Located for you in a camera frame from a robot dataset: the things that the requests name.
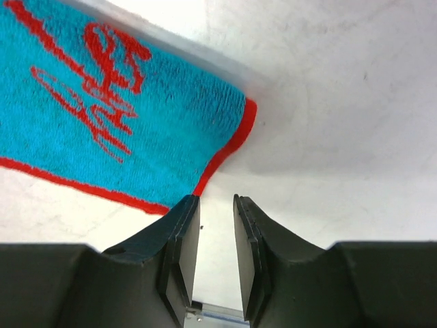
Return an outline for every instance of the terry cloth fabric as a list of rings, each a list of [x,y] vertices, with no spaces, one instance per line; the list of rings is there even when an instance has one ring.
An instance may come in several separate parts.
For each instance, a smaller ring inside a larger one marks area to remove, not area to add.
[[[165,214],[250,133],[230,84],[55,0],[1,0],[0,164]]]

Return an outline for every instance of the blue cloth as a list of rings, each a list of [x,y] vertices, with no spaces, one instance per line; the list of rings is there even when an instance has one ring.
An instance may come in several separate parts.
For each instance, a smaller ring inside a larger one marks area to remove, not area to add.
[[[168,207],[193,192],[246,105],[230,84],[55,0],[3,1],[0,90],[0,157]]]

